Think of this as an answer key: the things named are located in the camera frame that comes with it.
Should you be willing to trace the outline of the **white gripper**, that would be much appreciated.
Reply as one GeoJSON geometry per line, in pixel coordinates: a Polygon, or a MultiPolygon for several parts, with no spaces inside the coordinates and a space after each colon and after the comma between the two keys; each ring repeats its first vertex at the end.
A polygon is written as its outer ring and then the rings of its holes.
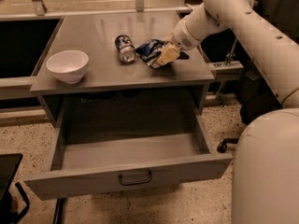
{"type": "Polygon", "coordinates": [[[199,41],[195,39],[187,29],[185,20],[180,20],[174,29],[165,37],[168,43],[162,53],[155,61],[159,66],[164,66],[173,62],[180,56],[180,50],[191,50],[199,45],[199,41]]]}

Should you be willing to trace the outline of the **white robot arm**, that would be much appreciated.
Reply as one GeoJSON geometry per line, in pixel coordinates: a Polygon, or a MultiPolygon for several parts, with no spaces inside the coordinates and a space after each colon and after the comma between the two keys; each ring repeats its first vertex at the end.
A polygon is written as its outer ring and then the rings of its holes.
{"type": "Polygon", "coordinates": [[[166,37],[158,63],[173,62],[222,27],[282,106],[255,119],[238,140],[232,224],[299,224],[299,45],[257,14],[253,0],[203,0],[166,37]]]}

